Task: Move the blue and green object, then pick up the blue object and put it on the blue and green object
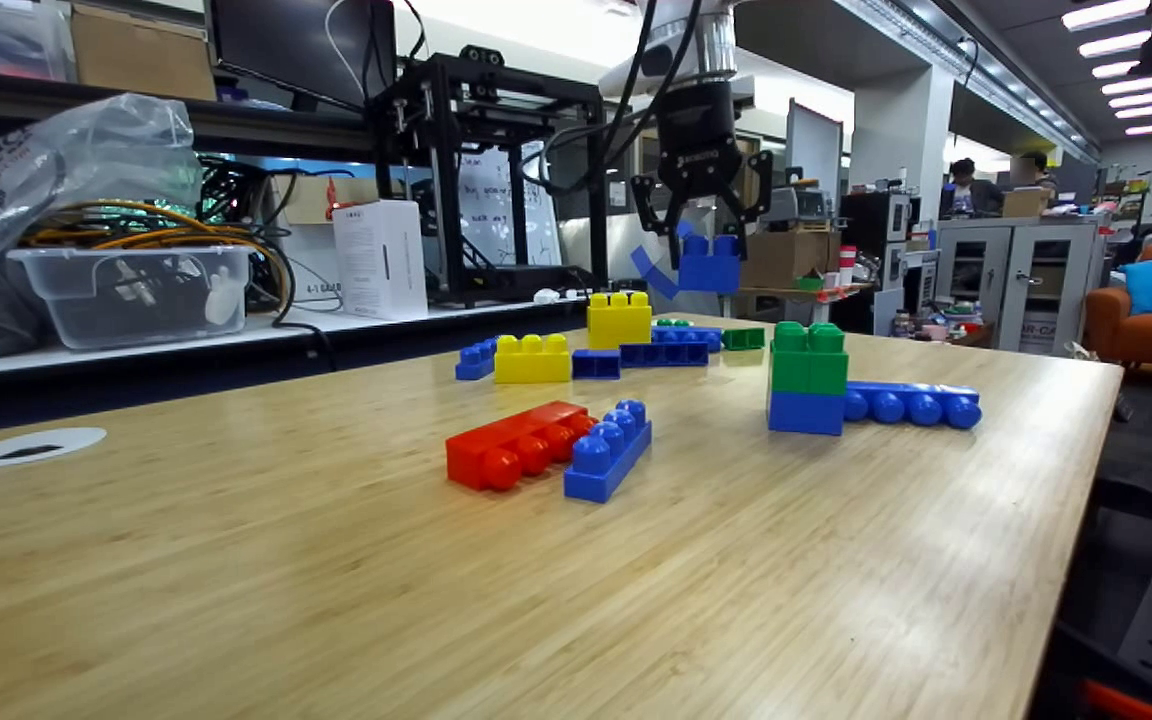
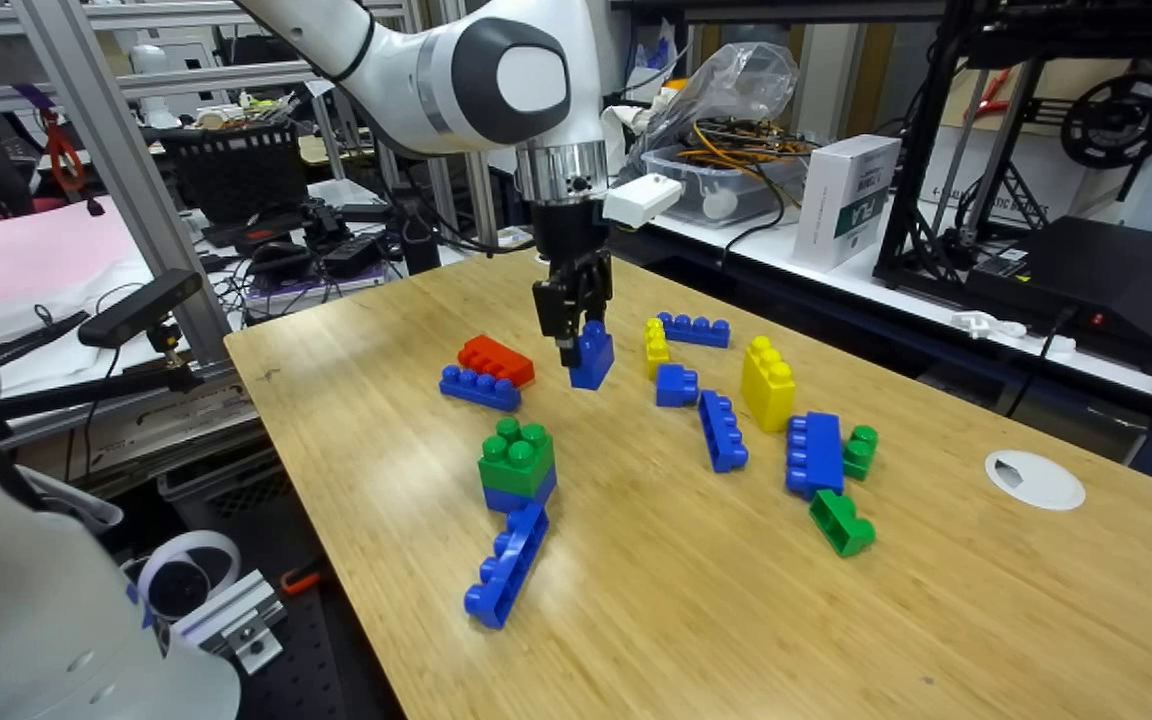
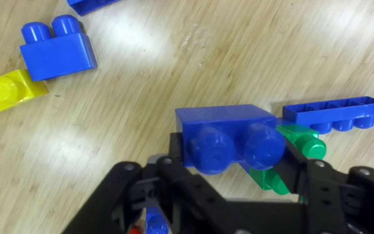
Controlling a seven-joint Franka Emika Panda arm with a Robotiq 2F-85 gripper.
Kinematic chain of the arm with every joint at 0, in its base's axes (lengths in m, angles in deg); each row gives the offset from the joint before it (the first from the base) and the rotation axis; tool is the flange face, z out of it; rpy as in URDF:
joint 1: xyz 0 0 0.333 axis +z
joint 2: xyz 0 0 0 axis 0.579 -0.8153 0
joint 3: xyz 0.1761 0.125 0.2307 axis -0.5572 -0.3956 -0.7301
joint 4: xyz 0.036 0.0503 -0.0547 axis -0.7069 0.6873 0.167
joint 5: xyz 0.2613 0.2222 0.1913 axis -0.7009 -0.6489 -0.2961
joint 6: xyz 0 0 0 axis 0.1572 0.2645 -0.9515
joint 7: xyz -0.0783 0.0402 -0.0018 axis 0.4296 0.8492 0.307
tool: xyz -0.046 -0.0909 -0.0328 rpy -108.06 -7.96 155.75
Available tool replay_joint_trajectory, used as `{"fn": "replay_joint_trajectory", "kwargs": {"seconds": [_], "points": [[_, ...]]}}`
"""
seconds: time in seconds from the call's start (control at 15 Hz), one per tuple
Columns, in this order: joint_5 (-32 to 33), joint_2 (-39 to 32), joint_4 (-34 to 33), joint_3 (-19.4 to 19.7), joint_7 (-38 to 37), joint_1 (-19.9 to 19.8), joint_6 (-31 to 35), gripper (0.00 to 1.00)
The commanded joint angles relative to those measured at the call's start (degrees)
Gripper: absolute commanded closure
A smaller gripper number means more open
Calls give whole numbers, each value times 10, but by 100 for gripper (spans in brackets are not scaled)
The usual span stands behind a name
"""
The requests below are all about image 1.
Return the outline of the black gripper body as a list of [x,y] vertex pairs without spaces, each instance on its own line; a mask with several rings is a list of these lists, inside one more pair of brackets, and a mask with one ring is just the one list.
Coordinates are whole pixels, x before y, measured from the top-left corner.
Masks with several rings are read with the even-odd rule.
[[770,156],[736,147],[736,100],[726,81],[676,83],[657,102],[660,165],[631,178],[635,206],[662,185],[676,194],[721,194],[732,188],[747,214],[770,204]]

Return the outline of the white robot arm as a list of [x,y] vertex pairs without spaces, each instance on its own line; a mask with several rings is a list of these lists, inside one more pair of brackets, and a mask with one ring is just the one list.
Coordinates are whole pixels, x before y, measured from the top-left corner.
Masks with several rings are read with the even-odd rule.
[[657,129],[660,158],[631,178],[640,222],[681,251],[681,218],[693,200],[714,200],[747,254],[744,233],[770,204],[770,156],[736,142],[736,2],[740,0],[642,0],[640,38],[612,81],[618,91],[590,177],[604,177],[629,142]]

